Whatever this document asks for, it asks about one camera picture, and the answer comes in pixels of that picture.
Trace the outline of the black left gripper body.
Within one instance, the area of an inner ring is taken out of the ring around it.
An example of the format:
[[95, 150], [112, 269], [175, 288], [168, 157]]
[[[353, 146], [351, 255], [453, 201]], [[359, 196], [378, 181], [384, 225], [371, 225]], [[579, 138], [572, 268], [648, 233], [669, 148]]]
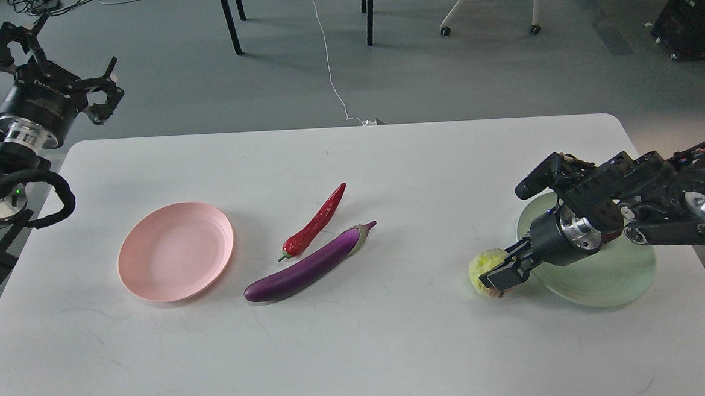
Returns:
[[80, 113], [71, 101], [72, 94], [62, 88], [79, 80], [77, 75], [68, 72], [50, 80], [16, 74], [11, 89], [0, 104], [1, 131], [7, 131], [16, 122], [29, 122], [49, 133], [44, 148], [62, 147]]

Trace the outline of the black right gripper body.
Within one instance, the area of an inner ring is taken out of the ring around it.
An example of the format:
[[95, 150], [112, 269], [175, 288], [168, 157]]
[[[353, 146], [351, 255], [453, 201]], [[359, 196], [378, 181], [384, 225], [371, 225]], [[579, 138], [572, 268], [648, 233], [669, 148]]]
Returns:
[[529, 204], [525, 208], [526, 234], [535, 266], [567, 266], [596, 254], [602, 233], [566, 204]]

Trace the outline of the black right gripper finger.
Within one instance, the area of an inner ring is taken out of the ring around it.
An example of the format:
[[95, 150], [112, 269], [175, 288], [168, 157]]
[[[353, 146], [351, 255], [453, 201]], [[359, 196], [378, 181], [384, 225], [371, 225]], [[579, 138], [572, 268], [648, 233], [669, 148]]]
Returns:
[[477, 255], [479, 287], [516, 286], [527, 282], [532, 268], [529, 239], [507, 248], [492, 248]]
[[502, 263], [483, 274], [484, 286], [505, 292], [527, 282], [535, 264], [532, 257], [508, 256]]

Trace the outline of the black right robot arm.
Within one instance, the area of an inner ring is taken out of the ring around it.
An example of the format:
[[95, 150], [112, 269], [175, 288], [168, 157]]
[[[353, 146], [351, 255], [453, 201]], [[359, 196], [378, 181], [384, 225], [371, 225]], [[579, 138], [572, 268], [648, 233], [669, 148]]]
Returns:
[[570, 265], [625, 237], [636, 245], [705, 245], [705, 142], [663, 159], [620, 152], [597, 165], [573, 154], [542, 160], [515, 187], [521, 200], [551, 189], [557, 201], [541, 213], [504, 259], [478, 275], [504, 292], [541, 264]]

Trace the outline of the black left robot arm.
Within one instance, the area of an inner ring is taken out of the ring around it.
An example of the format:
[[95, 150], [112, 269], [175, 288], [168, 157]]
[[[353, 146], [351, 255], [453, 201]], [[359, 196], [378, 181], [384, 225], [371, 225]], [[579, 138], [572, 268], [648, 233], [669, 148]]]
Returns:
[[75, 209], [70, 185], [41, 151], [61, 147], [78, 114], [103, 125], [124, 97], [116, 58], [96, 78], [49, 60], [38, 40], [46, 21], [44, 14], [31, 26], [0, 27], [0, 72], [14, 78], [0, 106], [0, 287], [17, 263], [8, 248], [20, 231], [50, 227]]

